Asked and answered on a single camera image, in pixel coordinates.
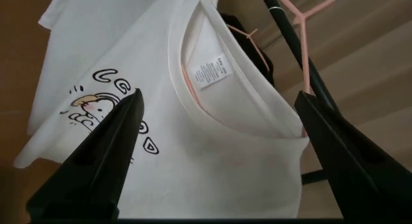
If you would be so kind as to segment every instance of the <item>white fabric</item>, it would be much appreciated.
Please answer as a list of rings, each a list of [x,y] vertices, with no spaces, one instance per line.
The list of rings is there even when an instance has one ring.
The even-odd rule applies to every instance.
[[[73,12],[67,10],[70,2],[63,14]],[[40,80],[39,88],[59,96],[37,90],[30,119],[36,132],[15,166],[26,167],[38,157],[63,162],[121,98],[140,88],[144,122],[118,204],[121,218],[296,217],[299,160],[308,139],[300,138],[297,115],[230,35],[214,8],[216,2],[151,0],[124,25],[124,35],[112,38],[95,62],[87,61],[90,66],[77,62],[82,69],[76,68],[70,77],[67,68],[56,67],[57,82]],[[102,8],[100,3],[93,6]],[[69,27],[78,25],[76,19],[59,16],[48,52],[66,47],[54,41],[65,39],[55,27],[60,23],[66,27],[60,32],[70,33]],[[82,41],[95,44],[93,38]],[[197,89],[199,106],[182,66],[189,71],[221,54],[234,73]],[[48,61],[56,66],[67,62],[63,55],[56,57],[47,54],[45,67]],[[62,75],[68,80],[63,82]],[[60,83],[71,84],[65,94]],[[46,105],[49,100],[57,109]],[[34,111],[46,106],[50,112]]]

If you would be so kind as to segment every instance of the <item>white label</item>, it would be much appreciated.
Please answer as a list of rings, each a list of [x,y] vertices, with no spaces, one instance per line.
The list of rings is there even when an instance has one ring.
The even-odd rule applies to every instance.
[[[196,81],[200,89],[224,79],[231,73],[232,68],[224,54],[191,70],[192,80]]]

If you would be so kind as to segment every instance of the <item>black fabric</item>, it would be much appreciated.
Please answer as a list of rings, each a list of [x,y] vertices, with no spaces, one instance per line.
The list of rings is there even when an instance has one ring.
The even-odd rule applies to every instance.
[[[234,15],[227,15],[227,14],[220,14],[220,15],[226,24],[229,24],[246,33],[244,27],[242,26],[238,18],[236,18]],[[273,64],[272,64],[272,61],[269,59],[269,57],[261,49],[259,49],[263,55],[263,58],[265,58],[266,63],[269,66],[269,72],[268,72],[268,70],[266,69],[265,63],[262,61],[262,58],[259,56],[259,53],[256,51],[255,47],[253,47],[253,44],[251,43],[251,41],[247,39],[246,36],[244,36],[243,34],[238,33],[232,29],[229,29],[229,30],[232,32],[232,35],[239,43],[242,50],[248,55],[249,59],[253,62],[253,64],[260,71],[260,73],[269,81],[269,83],[272,86],[274,86]]]

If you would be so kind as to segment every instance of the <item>cartoon face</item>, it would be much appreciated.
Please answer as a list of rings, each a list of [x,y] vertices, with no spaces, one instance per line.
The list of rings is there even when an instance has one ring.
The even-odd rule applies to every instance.
[[[115,103],[108,98],[98,98],[81,105],[81,108],[85,112],[93,115],[99,122],[101,122],[114,107]]]

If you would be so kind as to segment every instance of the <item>black pole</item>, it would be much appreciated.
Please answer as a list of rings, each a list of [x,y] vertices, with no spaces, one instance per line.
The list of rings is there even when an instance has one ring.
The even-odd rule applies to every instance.
[[[277,26],[281,30],[285,41],[288,43],[290,50],[294,54],[297,63],[302,69],[302,52],[301,52],[301,42],[297,37],[293,26],[289,23],[288,18],[285,15],[285,12],[282,9],[273,8],[280,7],[277,0],[264,0],[266,6],[269,8],[270,14],[274,18]],[[309,58],[309,72],[310,72],[310,85],[316,95],[316,97],[330,106],[333,110],[339,112],[335,101],[330,95],[328,89],[326,88],[319,72],[316,70],[315,65],[312,60]]]

